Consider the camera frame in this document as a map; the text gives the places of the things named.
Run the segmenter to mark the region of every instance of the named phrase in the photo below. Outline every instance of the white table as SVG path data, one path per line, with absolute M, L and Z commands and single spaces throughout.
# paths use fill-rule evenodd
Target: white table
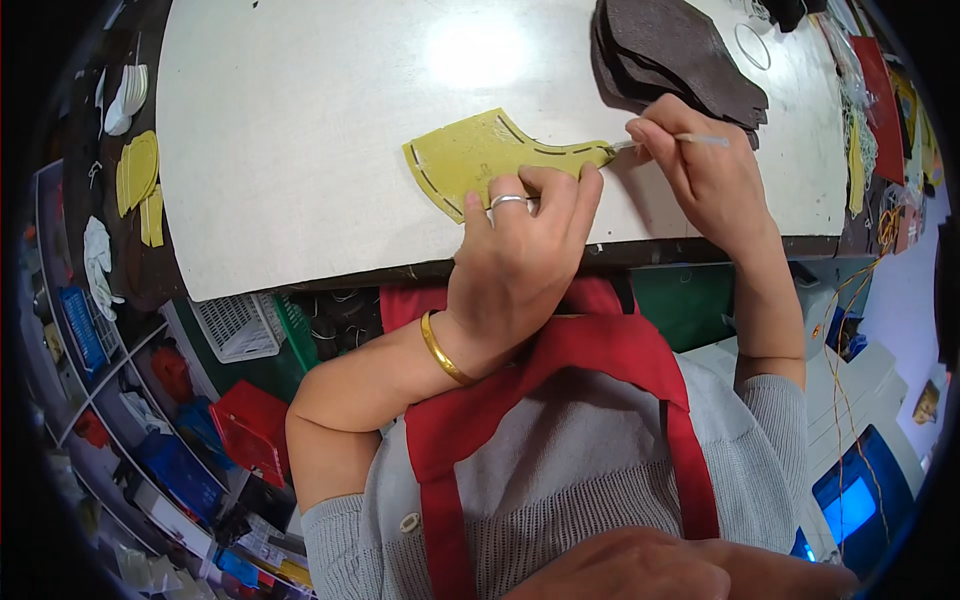
M 761 71 L 734 38 L 739 2 L 690 3 L 770 99 L 756 158 L 781 233 L 838 235 L 843 121 L 821 34 L 766 33 Z M 503 107 L 548 144 L 626 136 L 632 114 L 593 78 L 593 0 L 252 4 L 175 0 L 163 39 L 160 180 L 193 300 L 449 258 L 463 230 L 400 147 L 472 114 Z M 605 172 L 590 244 L 698 235 L 656 165 Z

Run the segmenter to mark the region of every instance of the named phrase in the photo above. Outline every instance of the gray knit sweater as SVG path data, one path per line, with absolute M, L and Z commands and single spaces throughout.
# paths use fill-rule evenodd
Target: gray knit sweater
M 713 372 L 677 361 L 721 536 L 789 552 L 806 487 L 804 393 L 788 379 L 759 375 L 735 394 Z M 500 597 L 577 542 L 614 527 L 681 534 L 660 403 L 602 373 L 557 373 L 455 470 L 480 598 Z M 422 530 L 400 530 L 419 512 L 399 419 L 377 450 L 364 493 L 326 500 L 303 516 L 318 596 L 431 597 Z

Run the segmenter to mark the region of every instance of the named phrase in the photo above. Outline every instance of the dark brown foam piece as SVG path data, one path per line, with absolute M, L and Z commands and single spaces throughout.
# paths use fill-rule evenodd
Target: dark brown foam piece
M 620 100 L 623 100 L 631 104 L 631 109 L 637 114 L 641 114 L 647 107 L 649 107 L 657 98 L 652 97 L 649 100 L 642 100 L 639 98 L 628 96 L 626 93 L 621 91 L 620 87 L 617 85 L 616 79 L 613 77 L 613 74 L 607 64 L 604 62 L 604 56 L 600 51 L 599 42 L 596 36 L 590 36 L 590 51 L 592 53 L 592 61 L 597 70 L 597 74 L 600 76 L 600 81 L 604 86 L 604 89 Z M 687 102 L 687 99 L 682 95 L 681 98 L 684 98 L 684 101 Z M 759 148 L 759 139 L 756 136 L 756 132 L 750 128 L 747 128 L 739 123 L 734 123 L 736 126 L 740 127 L 747 134 L 747 139 L 750 141 L 750 147 L 754 150 Z
M 756 109 L 769 107 L 766 93 L 740 73 L 713 21 L 684 0 L 601 0 L 597 7 L 616 46 L 675 74 L 710 112 L 753 125 Z
M 741 123 L 730 116 L 719 115 L 712 112 L 700 102 L 700 99 L 697 98 L 683 80 L 677 78 L 669 70 L 650 62 L 641 55 L 631 53 L 617 46 L 612 41 L 609 28 L 605 27 L 606 19 L 603 19 L 601 16 L 601 9 L 603 8 L 602 2 L 603 0 L 601 0 L 598 5 L 598 10 L 593 14 L 592 34 L 600 46 L 600 53 L 603 56 L 604 63 L 607 65 L 613 79 L 617 82 L 620 92 L 627 96 L 646 98 L 651 102 L 664 93 L 673 93 L 683 99 L 688 106 L 699 110 L 710 118 L 728 121 L 744 129 L 757 129 L 759 127 L 757 120 Z M 643 79 L 636 78 L 634 75 L 642 76 Z M 641 85 L 637 86 L 634 83 L 636 81 L 639 81 Z M 762 122 L 766 123 L 765 112 L 763 113 Z
M 599 22 L 597 18 L 597 13 L 595 13 L 593 19 L 593 25 L 595 27 L 591 30 L 590 35 L 590 51 L 592 53 L 592 61 L 595 65 L 594 68 L 597 70 L 600 81 L 608 93 L 611 94 L 611 96 L 624 100 L 633 105 L 631 106 L 631 109 L 640 114 L 650 104 L 656 101 L 663 93 L 670 91 L 670 93 L 675 93 L 678 95 L 678 97 L 684 100 L 688 106 L 699 110 L 706 116 L 727 121 L 743 129 L 747 134 L 747 139 L 750 141 L 751 148 L 756 150 L 759 147 L 759 139 L 756 136 L 756 132 L 753 131 L 756 129 L 756 127 L 751 128 L 747 125 L 732 120 L 730 117 L 721 117 L 711 113 L 709 110 L 704 108 L 700 101 L 693 96 L 691 92 L 681 91 L 680 93 L 677 93 L 671 90 L 664 90 L 655 85 L 641 85 L 637 84 L 637 82 L 631 80 L 629 77 L 626 77 L 624 74 L 623 65 L 619 63 L 619 58 L 617 55 L 611 57 L 604 50 L 604 36 L 599 28 Z

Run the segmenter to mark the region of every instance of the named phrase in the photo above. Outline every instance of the hand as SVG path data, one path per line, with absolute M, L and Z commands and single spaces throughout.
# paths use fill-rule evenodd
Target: hand
M 749 259 L 758 244 L 780 247 L 743 130 L 706 117 L 673 94 L 661 96 L 626 130 L 638 144 L 639 159 L 660 166 L 690 223 L 734 263 Z M 730 147 L 677 141 L 675 133 L 726 137 Z
M 473 378 L 494 371 L 550 319 L 577 273 L 600 203 L 603 176 L 592 162 L 579 181 L 549 167 L 520 167 L 518 174 L 492 180 L 491 199 L 526 198 L 526 183 L 540 192 L 539 210 L 500 203 L 491 224 L 479 195 L 467 194 L 447 309 L 431 320 L 440 347 Z
M 718 600 L 730 576 L 648 527 L 621 527 L 581 541 L 511 590 L 504 600 Z
M 581 541 L 504 600 L 836 600 L 858 585 L 842 566 L 630 526 Z

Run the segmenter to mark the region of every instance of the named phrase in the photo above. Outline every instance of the red apron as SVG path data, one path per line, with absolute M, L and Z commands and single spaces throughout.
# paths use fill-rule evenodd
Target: red apron
M 524 364 L 501 368 L 475 385 L 407 409 L 407 447 L 420 483 L 427 570 L 438 600 L 476 598 L 453 466 L 485 444 L 510 409 L 563 367 L 604 372 L 666 403 L 666 441 L 677 480 L 684 537 L 720 537 L 713 485 L 690 422 L 684 377 L 670 346 L 638 310 L 623 314 L 616 293 L 604 279 L 575 279 L 564 302 L 589 314 L 551 319 L 537 335 Z M 434 308 L 446 308 L 445 287 L 380 288 L 385 331 L 419 319 Z

